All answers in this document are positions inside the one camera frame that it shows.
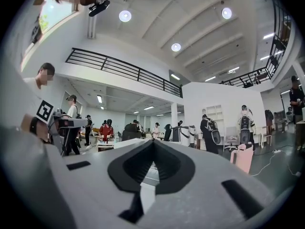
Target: baseball cap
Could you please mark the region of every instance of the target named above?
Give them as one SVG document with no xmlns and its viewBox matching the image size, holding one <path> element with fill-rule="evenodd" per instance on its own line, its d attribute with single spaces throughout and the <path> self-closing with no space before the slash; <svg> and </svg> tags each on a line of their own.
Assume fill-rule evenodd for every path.
<svg viewBox="0 0 305 229">
<path fill-rule="evenodd" d="M 66 100 L 68 100 L 68 101 L 72 101 L 73 99 L 76 101 L 75 95 L 70 95 L 69 97 L 66 98 Z"/>
<path fill-rule="evenodd" d="M 292 82 L 296 82 L 297 81 L 297 77 L 295 75 L 291 76 L 291 81 Z"/>
</svg>

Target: pink chair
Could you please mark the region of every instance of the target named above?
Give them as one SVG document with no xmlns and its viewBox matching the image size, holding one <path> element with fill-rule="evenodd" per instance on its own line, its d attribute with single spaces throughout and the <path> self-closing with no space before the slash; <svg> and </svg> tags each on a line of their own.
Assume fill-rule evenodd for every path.
<svg viewBox="0 0 305 229">
<path fill-rule="evenodd" d="M 232 164 L 234 161 L 234 154 L 236 154 L 235 165 L 244 172 L 249 173 L 253 156 L 253 145 L 246 149 L 246 145 L 241 144 L 238 146 L 237 150 L 232 151 L 230 160 Z"/>
</svg>

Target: black rectangular strip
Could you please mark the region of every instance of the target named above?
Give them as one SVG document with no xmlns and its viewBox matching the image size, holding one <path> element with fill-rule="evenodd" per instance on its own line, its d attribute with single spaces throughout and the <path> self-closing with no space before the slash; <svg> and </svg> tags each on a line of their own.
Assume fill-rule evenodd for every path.
<svg viewBox="0 0 305 229">
<path fill-rule="evenodd" d="M 67 168 L 69 170 L 76 170 L 76 169 L 83 168 L 83 167 L 86 167 L 86 166 L 89 166 L 89 165 L 91 165 L 91 164 L 88 161 L 81 161 L 81 162 L 78 162 L 78 163 L 69 164 L 69 165 L 67 165 Z"/>
<path fill-rule="evenodd" d="M 255 216 L 264 208 L 236 181 L 227 180 L 221 183 L 231 199 L 239 207 L 246 219 Z"/>
</svg>

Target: black metal railing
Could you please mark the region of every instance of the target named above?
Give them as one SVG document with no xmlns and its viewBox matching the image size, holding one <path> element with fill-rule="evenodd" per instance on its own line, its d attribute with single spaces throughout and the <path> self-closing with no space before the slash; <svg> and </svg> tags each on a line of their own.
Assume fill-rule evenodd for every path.
<svg viewBox="0 0 305 229">
<path fill-rule="evenodd" d="M 265 67 L 237 76 L 233 79 L 222 81 L 219 84 L 240 86 L 244 88 L 270 80 L 276 72 L 288 45 L 291 19 L 287 10 L 279 0 L 272 0 L 274 7 L 274 35 L 270 54 Z"/>
<path fill-rule="evenodd" d="M 67 63 L 120 75 L 182 98 L 182 88 L 131 63 L 84 49 L 72 48 Z"/>
</svg>

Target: white ceiling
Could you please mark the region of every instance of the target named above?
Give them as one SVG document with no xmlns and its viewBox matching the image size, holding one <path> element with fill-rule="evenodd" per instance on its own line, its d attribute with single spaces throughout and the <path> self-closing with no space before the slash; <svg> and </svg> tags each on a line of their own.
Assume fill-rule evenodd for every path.
<svg viewBox="0 0 305 229">
<path fill-rule="evenodd" d="M 107 87 L 102 84 L 92 84 L 74 79 L 68 79 L 72 87 L 87 102 L 89 107 L 138 115 L 160 115 L 171 112 L 171 103 L 162 101 L 144 94 L 136 94 L 121 89 Z M 102 97 L 102 104 L 97 95 Z M 179 112 L 184 112 L 183 106 L 178 106 Z"/>
<path fill-rule="evenodd" d="M 134 46 L 146 41 L 175 59 L 196 81 L 216 76 L 211 82 L 219 83 L 235 77 L 219 73 L 239 66 L 237 76 L 266 64 L 259 59 L 271 49 L 272 38 L 262 40 L 274 30 L 271 0 L 110 1 L 98 15 L 96 33 L 128 35 L 135 39 L 130 41 Z M 225 7 L 233 12 L 229 20 L 221 16 Z M 129 22 L 119 20 L 122 10 L 131 12 Z M 179 52 L 171 50 L 176 42 L 182 46 Z"/>
</svg>

